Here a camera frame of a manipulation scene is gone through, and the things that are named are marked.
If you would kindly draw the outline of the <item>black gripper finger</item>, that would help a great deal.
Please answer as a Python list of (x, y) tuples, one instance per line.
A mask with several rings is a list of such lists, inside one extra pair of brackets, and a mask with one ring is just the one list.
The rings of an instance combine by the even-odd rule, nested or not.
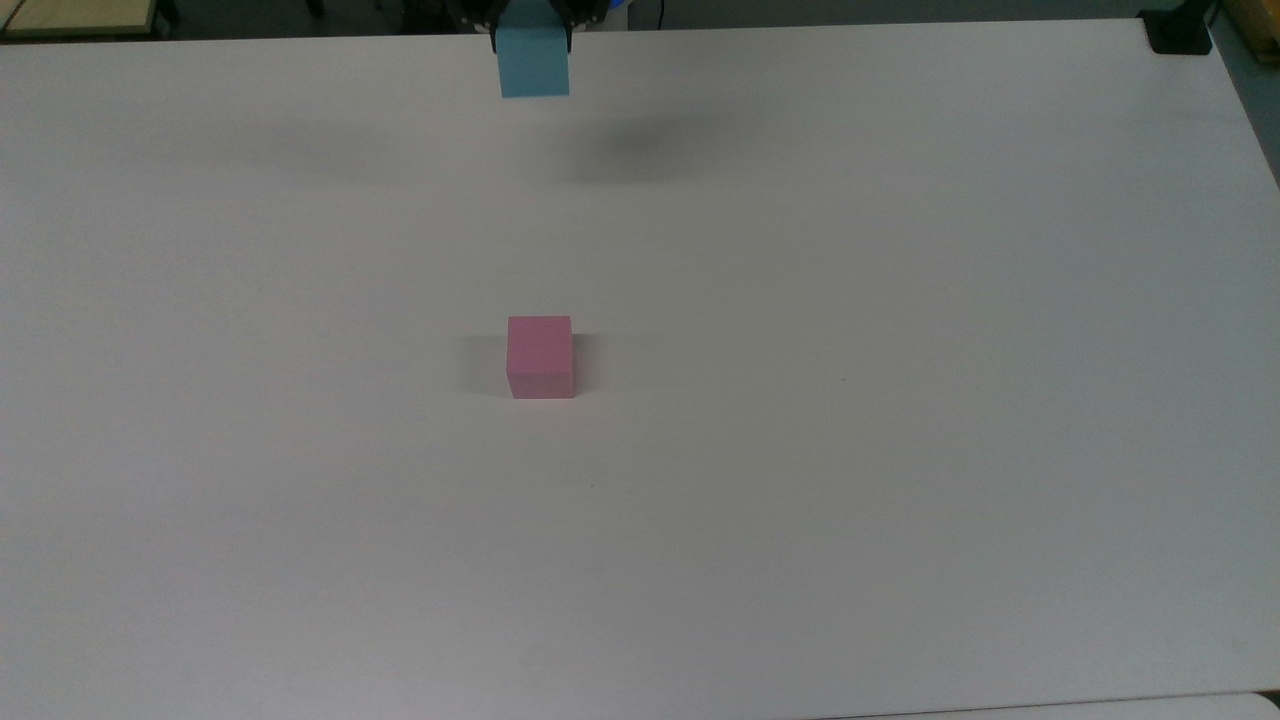
[(454, 3), (454, 18), (476, 32), (484, 31), (489, 40), (492, 51), (497, 54), (497, 31), (500, 26), (502, 1), (494, 0), (463, 0)]
[(564, 31), (567, 53), (572, 53), (575, 31), (598, 26), (607, 18), (607, 0), (552, 0), (552, 9)]

